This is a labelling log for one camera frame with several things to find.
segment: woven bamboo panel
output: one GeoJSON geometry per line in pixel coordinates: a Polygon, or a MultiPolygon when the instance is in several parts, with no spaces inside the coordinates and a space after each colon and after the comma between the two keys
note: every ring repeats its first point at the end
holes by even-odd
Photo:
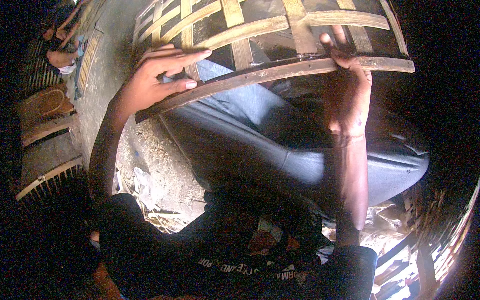
{"type": "MultiPolygon", "coordinates": [[[[300,76],[305,74],[314,74],[322,72],[333,72],[337,69],[336,65],[330,59],[325,58],[322,46],[313,34],[313,29],[317,26],[344,25],[348,29],[348,38],[352,47],[357,53],[362,54],[361,62],[364,69],[373,71],[396,71],[396,72],[414,72],[413,62],[408,60],[408,52],[403,39],[400,26],[392,12],[390,6],[385,0],[380,3],[375,1],[374,5],[379,9],[372,9],[372,12],[359,11],[352,0],[327,0],[310,1],[310,5],[318,4],[321,7],[325,3],[328,10],[309,11],[304,7],[302,0],[278,0],[283,5],[283,13],[272,17],[266,17],[260,20],[246,22],[251,20],[249,16],[244,16],[241,5],[245,0],[154,0],[145,7],[135,18],[135,28],[133,32],[132,53],[138,59],[141,51],[140,45],[148,44],[148,38],[151,36],[151,44],[148,47],[158,47],[168,42],[172,42],[178,35],[180,36],[180,46],[185,51],[195,51],[209,48],[212,51],[226,45],[231,45],[232,56],[236,73],[243,74],[241,80],[236,77],[236,73],[229,78],[222,77],[223,87],[218,86],[218,80],[210,80],[202,86],[202,93],[195,93],[191,97],[186,94],[174,96],[174,99],[162,102],[162,108],[156,108],[155,111],[165,111],[179,107],[199,99],[198,95],[208,96],[212,93],[237,87],[238,84],[257,84],[273,80],[279,76],[287,78],[291,76],[300,76]],[[212,14],[222,12],[227,27],[208,36],[203,40],[195,38],[194,26],[197,22],[205,18],[211,18],[212,14]],[[368,28],[378,28],[376,30],[390,31],[392,29],[395,37],[395,43],[398,45],[397,51],[385,53],[386,47],[374,45],[370,40],[368,28]],[[285,37],[285,30],[291,32],[289,37],[285,37]],[[297,56],[290,58],[290,61],[281,63],[281,75],[275,68],[279,64],[263,63],[261,66],[253,64],[251,41],[275,41],[277,45],[294,48],[297,56]],[[381,51],[381,55],[375,55],[375,49],[381,51]],[[302,61],[312,60],[312,63],[300,63],[302,61]],[[285,65],[297,64],[296,71],[289,71],[285,65]],[[255,76],[255,72],[262,70],[262,76],[255,76]]],[[[364,7],[369,0],[362,0],[359,7],[364,7]]],[[[187,74],[199,81],[196,65],[187,66],[187,74]]],[[[137,121],[144,120],[148,113],[143,117],[138,117],[137,121]]]]}

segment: forearm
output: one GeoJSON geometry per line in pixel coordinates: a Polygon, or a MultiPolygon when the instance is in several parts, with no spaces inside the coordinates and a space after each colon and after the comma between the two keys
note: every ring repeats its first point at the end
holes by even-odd
{"type": "Polygon", "coordinates": [[[90,156],[88,186],[95,205],[111,196],[117,148],[129,117],[116,101],[118,95],[108,104],[90,156]]]}
{"type": "Polygon", "coordinates": [[[73,25],[73,27],[70,29],[70,32],[68,33],[67,37],[63,40],[63,42],[60,44],[60,46],[58,47],[58,50],[62,49],[63,47],[65,47],[65,45],[68,43],[68,41],[72,38],[73,34],[75,33],[75,31],[77,30],[79,24],[78,23],[75,23],[75,25],[73,25]]]}
{"type": "Polygon", "coordinates": [[[337,243],[358,244],[368,208],[367,147],[365,134],[334,134],[337,186],[337,243]]]}
{"type": "Polygon", "coordinates": [[[77,7],[75,7],[75,9],[72,11],[72,13],[68,16],[68,18],[65,20],[65,22],[62,23],[62,25],[60,25],[59,28],[57,29],[63,29],[65,28],[65,26],[67,26],[72,20],[73,18],[75,17],[75,15],[77,14],[78,10],[80,9],[80,5],[77,5],[77,7]]]}

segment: left hand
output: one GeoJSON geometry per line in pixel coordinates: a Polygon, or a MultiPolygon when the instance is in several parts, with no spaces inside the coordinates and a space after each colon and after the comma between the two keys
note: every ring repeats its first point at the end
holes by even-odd
{"type": "Polygon", "coordinates": [[[156,77],[164,72],[167,77],[180,73],[184,66],[203,60],[210,54],[212,54],[210,50],[184,54],[172,44],[147,52],[138,63],[136,72],[120,89],[120,96],[115,101],[123,112],[131,115],[173,93],[195,88],[197,82],[192,79],[180,79],[163,84],[156,77]]]}

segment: person sitting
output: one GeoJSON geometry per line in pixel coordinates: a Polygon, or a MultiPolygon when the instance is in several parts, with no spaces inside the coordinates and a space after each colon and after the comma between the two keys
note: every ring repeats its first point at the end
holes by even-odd
{"type": "MultiPolygon", "coordinates": [[[[341,26],[333,32],[346,44],[341,26]]],[[[374,129],[391,133],[371,131],[371,72],[335,48],[328,34],[320,41],[344,75],[325,95],[324,122],[302,116],[258,84],[160,115],[196,178],[206,182],[205,213],[172,235],[147,223],[132,195],[111,196],[122,129],[131,114],[197,86],[192,79],[168,80],[184,66],[197,63],[202,80],[231,70],[205,60],[210,50],[184,54],[168,44],[144,55],[107,107],[88,174],[105,267],[122,295],[370,298],[377,255],[359,245],[367,207],[418,181],[428,154],[413,131],[401,136],[401,126],[381,127],[376,112],[374,129]],[[323,193],[311,202],[294,193],[316,187],[323,193]],[[317,234],[322,226],[312,203],[335,208],[335,244],[317,234]]]]}

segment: plastic bag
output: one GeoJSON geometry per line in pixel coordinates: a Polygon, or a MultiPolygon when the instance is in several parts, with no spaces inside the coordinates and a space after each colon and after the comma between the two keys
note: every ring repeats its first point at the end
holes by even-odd
{"type": "Polygon", "coordinates": [[[147,207],[148,210],[152,211],[154,208],[158,209],[155,201],[152,199],[150,194],[152,189],[152,177],[150,174],[143,172],[142,169],[134,167],[133,172],[138,180],[138,199],[147,207]]]}

